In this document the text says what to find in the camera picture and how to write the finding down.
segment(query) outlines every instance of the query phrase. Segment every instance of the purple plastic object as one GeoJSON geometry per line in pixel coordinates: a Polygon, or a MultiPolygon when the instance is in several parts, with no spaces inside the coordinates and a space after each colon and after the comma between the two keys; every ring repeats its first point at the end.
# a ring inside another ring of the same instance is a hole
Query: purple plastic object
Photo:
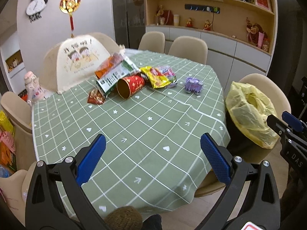
{"type": "Polygon", "coordinates": [[[188,77],[185,81],[185,90],[187,93],[195,93],[196,95],[200,94],[203,88],[203,83],[195,78],[188,77]]]}

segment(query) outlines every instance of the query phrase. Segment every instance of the wall clock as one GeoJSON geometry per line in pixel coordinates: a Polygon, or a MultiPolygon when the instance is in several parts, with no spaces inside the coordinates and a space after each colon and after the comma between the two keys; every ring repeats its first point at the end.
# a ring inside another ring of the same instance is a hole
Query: wall clock
{"type": "Polygon", "coordinates": [[[40,13],[47,6],[47,2],[48,0],[31,0],[26,10],[31,23],[41,18],[40,13]]]}

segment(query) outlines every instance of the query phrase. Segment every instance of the blue gripper pad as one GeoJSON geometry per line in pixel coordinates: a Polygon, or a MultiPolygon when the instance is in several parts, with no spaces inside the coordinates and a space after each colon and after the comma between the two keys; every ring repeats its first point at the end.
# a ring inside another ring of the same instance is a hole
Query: blue gripper pad
{"type": "Polygon", "coordinates": [[[296,132],[303,132],[304,128],[300,120],[294,117],[287,111],[284,111],[281,115],[281,118],[296,132]]]}
{"type": "Polygon", "coordinates": [[[219,150],[215,147],[215,144],[205,134],[201,136],[201,149],[211,164],[217,179],[229,185],[231,182],[230,167],[219,150]]]}
{"type": "Polygon", "coordinates": [[[80,187],[90,179],[105,149],[106,138],[104,135],[101,135],[94,143],[92,143],[91,149],[78,165],[76,181],[80,187]]]}

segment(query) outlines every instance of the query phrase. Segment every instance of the silver screw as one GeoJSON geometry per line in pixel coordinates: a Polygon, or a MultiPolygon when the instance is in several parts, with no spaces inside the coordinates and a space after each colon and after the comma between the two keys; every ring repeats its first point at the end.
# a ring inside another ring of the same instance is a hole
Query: silver screw
{"type": "Polygon", "coordinates": [[[265,167],[268,167],[268,166],[270,165],[270,163],[269,163],[267,160],[264,160],[264,161],[263,161],[263,165],[264,165],[265,167]]]}
{"type": "Polygon", "coordinates": [[[37,166],[38,166],[38,167],[42,167],[43,165],[44,165],[44,162],[43,162],[43,161],[38,161],[38,162],[37,162],[37,166]]]}
{"type": "Polygon", "coordinates": [[[73,161],[73,159],[74,158],[72,156],[66,157],[65,162],[66,163],[71,163],[73,161]]]}
{"type": "Polygon", "coordinates": [[[242,158],[241,158],[240,156],[235,156],[235,157],[234,157],[234,160],[235,160],[237,163],[242,162],[242,158]]]}

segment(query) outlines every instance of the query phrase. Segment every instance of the dining table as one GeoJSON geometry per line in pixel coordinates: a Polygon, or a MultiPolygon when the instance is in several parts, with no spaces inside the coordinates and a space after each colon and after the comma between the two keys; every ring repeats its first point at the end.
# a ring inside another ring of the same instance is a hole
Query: dining table
{"type": "MultiPolygon", "coordinates": [[[[210,65],[150,51],[126,49],[126,55],[138,67],[170,66],[178,84],[160,89],[147,84],[126,100],[112,92],[96,105],[87,102],[96,87],[92,76],[32,106],[33,142],[37,161],[52,164],[103,134],[106,150],[83,191],[101,217],[131,205],[146,219],[192,202],[211,170],[200,148],[202,134],[224,147],[230,136],[223,89],[210,65]],[[187,77],[202,81],[200,94],[185,91],[187,77]]],[[[60,182],[58,189],[75,217],[60,182]]]]}

